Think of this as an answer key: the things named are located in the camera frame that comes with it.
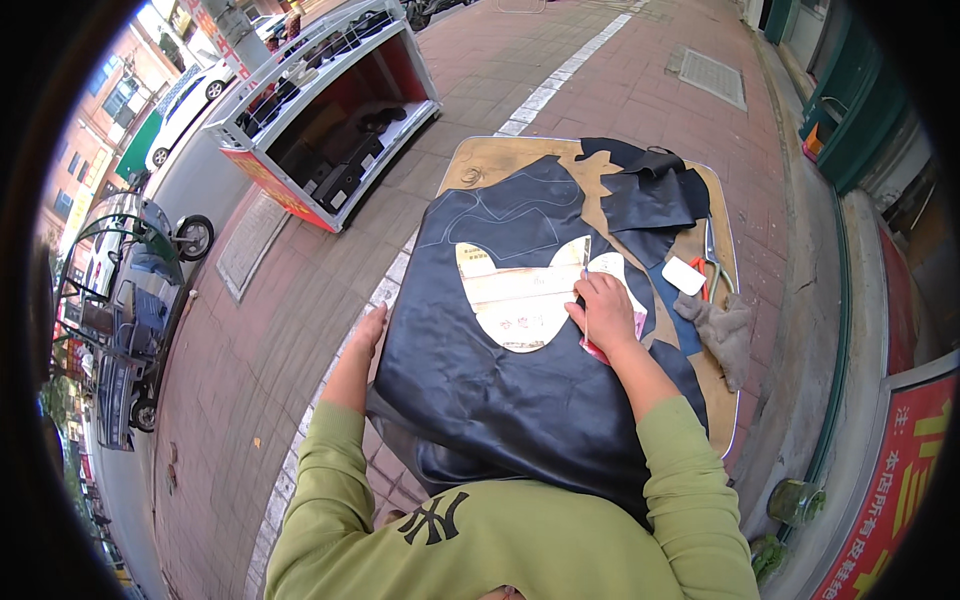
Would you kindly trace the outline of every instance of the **green sweatshirt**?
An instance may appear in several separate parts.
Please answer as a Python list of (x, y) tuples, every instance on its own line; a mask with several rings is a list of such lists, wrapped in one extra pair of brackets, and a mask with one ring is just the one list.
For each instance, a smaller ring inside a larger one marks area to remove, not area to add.
[(736, 492), (682, 396), (636, 426), (653, 535), (608, 500), (536, 481), (460, 486), (374, 532), (363, 431), (355, 411), (317, 406), (267, 600), (476, 600), (502, 585), (528, 600), (759, 597)]

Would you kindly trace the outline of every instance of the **hand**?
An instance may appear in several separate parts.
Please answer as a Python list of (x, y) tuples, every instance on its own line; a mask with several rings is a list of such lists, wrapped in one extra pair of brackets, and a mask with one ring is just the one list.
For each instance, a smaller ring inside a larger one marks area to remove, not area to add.
[(573, 288), (583, 297), (587, 311), (576, 302), (567, 302), (564, 308), (581, 331), (588, 331), (589, 340), (608, 358), (639, 345), (634, 307), (619, 279), (606, 273), (588, 275), (583, 271)]
[(376, 343), (383, 337), (383, 325), (387, 322), (387, 303), (380, 302), (357, 326), (349, 344), (362, 349), (370, 358), (376, 352)]

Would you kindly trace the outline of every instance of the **black logo print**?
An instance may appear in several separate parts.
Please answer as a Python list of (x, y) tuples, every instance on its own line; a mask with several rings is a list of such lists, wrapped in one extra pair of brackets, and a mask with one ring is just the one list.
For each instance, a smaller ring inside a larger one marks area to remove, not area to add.
[[(407, 543), (410, 545), (414, 545), (414, 538), (417, 536), (417, 532), (420, 531), (420, 528), (424, 523), (426, 523), (427, 530), (429, 531), (429, 535), (426, 539), (426, 545), (437, 543), (438, 541), (449, 540), (450, 538), (456, 538), (460, 532), (457, 531), (457, 526), (453, 523), (453, 514), (456, 512), (457, 507), (460, 506), (460, 503), (467, 498), (469, 498), (468, 493), (457, 493), (457, 497), (453, 498), (453, 501), (450, 502), (450, 505), (446, 507), (446, 514), (444, 516), (440, 516), (437, 514), (437, 505), (440, 504), (440, 501), (443, 500), (444, 497), (437, 496), (433, 499), (433, 504), (430, 505), (429, 509), (424, 509), (422, 506), (418, 506), (417, 509), (410, 514), (410, 519), (403, 523), (403, 525), (400, 526), (397, 531), (401, 534), (407, 534), (403, 536), (403, 538), (407, 540)], [(444, 535), (442, 537), (440, 535), (440, 531), (437, 529), (437, 522), (440, 522), (440, 526), (444, 529)]]

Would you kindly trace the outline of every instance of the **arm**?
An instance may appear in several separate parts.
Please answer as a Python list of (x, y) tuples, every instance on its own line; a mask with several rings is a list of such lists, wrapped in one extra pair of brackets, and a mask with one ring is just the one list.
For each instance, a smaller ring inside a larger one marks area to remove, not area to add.
[(315, 562), (339, 542), (373, 530), (373, 495), (361, 443), (367, 373), (386, 313), (381, 304), (360, 322), (320, 396), (300, 444), (297, 492), (267, 566), (266, 598), (298, 595), (307, 583), (301, 578), (316, 581), (319, 574), (298, 572), (298, 563), (307, 556)]
[(570, 302), (567, 312), (581, 329), (589, 317), (590, 340), (627, 392), (651, 473), (643, 488), (647, 518), (684, 597), (757, 598), (736, 492), (693, 409), (637, 341), (626, 289), (603, 273), (575, 287), (587, 310)]

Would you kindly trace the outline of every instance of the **manhole cover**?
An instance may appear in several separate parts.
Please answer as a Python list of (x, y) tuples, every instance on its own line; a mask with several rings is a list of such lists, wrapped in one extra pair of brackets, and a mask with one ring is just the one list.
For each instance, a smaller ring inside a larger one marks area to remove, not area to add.
[(289, 212), (261, 191), (227, 240), (217, 259), (217, 273), (237, 304), (289, 217)]
[(740, 72), (695, 50), (686, 49), (684, 63), (680, 67), (680, 81), (726, 100), (740, 110), (747, 109)]

